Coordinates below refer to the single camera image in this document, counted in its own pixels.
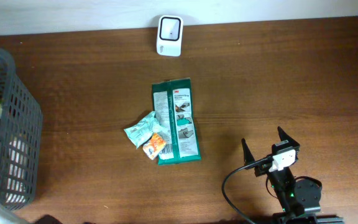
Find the wood grain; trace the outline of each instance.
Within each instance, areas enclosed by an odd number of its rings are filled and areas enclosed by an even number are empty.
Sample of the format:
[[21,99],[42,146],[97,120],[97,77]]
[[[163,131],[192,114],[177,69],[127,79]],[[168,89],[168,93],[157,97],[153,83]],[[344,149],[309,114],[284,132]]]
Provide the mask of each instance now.
[[[184,28],[182,56],[156,29],[0,37],[44,112],[37,198],[16,214],[63,223],[213,223],[239,218],[221,195],[278,142],[301,144],[294,175],[324,184],[321,206],[358,223],[358,17]],[[123,128],[152,110],[151,84],[190,77],[202,161],[158,166]],[[227,184],[249,215],[280,205],[252,171]]]

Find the green package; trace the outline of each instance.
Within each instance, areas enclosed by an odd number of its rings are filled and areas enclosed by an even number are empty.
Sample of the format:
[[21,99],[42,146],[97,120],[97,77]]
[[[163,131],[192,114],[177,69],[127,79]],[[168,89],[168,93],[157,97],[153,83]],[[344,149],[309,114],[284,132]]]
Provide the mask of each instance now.
[[167,130],[158,134],[167,145],[158,155],[159,165],[201,160],[189,78],[152,85],[155,117]]

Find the wet wipe packet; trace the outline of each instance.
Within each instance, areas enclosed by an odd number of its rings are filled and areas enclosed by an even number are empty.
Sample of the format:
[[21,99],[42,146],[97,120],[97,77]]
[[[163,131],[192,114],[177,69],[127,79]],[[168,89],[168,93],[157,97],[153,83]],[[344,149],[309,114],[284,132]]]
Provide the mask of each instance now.
[[152,85],[155,116],[165,130],[158,134],[167,142],[158,155],[159,165],[201,160],[193,119],[189,78]]
[[162,127],[157,119],[155,118],[155,112],[150,112],[146,117],[141,119],[136,125],[124,129],[128,138],[134,143],[136,149],[139,146],[143,145],[147,140],[149,140],[153,133],[158,133],[166,130]]

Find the black cable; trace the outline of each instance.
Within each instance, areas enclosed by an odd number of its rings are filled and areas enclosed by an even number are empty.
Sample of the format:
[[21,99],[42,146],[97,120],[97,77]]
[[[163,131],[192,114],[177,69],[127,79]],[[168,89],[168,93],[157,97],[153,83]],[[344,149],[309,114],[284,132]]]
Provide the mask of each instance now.
[[272,193],[270,193],[269,188],[267,187],[267,182],[268,182],[268,181],[269,181],[269,177],[266,177],[266,190],[267,190],[267,192],[268,192],[272,197],[277,198],[276,196],[272,195]]
[[228,202],[228,204],[238,213],[240,214],[248,223],[250,224],[256,224],[254,223],[247,215],[245,215],[244,213],[242,213],[231,201],[230,199],[227,197],[225,191],[224,191],[224,186],[226,185],[226,181],[228,180],[228,178],[235,174],[236,172],[239,172],[240,170],[243,170],[243,169],[246,169],[248,167],[250,167],[250,165],[252,164],[249,164],[249,165],[246,165],[246,166],[242,166],[242,167],[239,167],[237,169],[235,169],[234,171],[232,171],[229,175],[226,176],[226,178],[223,180],[223,183],[222,183],[222,194],[223,194],[223,197],[226,199],[226,201]]

